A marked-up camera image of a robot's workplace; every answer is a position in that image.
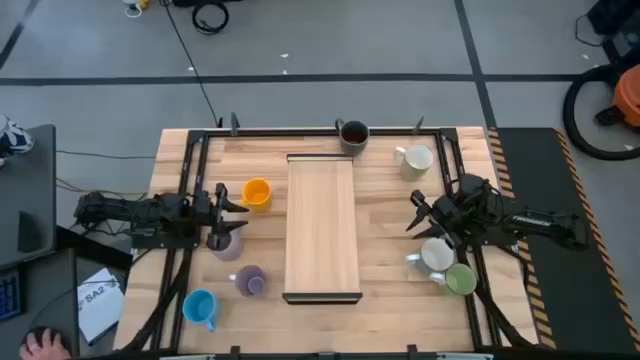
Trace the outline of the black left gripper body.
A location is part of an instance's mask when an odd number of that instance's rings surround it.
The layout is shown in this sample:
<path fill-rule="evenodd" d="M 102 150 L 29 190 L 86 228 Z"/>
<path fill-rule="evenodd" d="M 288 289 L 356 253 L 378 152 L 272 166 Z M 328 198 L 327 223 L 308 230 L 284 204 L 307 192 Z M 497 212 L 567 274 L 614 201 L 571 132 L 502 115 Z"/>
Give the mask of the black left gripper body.
<path fill-rule="evenodd" d="M 205 190 L 198 190 L 193 200 L 193 219 L 199 227 L 210 227 L 211 232 L 207 235 L 207 247 L 210 250 L 222 250 L 223 241 L 218 232 L 223 228 L 223 210 L 227 201 L 228 190 L 223 183 L 215 186 L 215 201 L 212 202 L 210 194 Z"/>

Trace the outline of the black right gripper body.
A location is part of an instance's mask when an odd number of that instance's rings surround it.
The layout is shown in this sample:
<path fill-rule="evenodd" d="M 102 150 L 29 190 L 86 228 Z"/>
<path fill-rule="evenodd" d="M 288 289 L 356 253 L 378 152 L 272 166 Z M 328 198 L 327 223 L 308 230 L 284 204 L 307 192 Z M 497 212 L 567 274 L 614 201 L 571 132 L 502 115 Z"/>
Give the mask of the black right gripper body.
<path fill-rule="evenodd" d="M 428 204 L 425 196 L 419 190 L 414 190 L 411 193 L 410 201 L 415 207 L 420 203 Z M 442 238 L 450 248 L 459 248 L 463 244 L 463 240 L 458 234 L 461 213 L 454 202 L 446 195 L 443 195 L 429 206 L 430 213 L 425 219 L 428 220 L 430 227 L 432 225 L 440 225 L 446 231 L 441 237 L 431 238 Z"/>

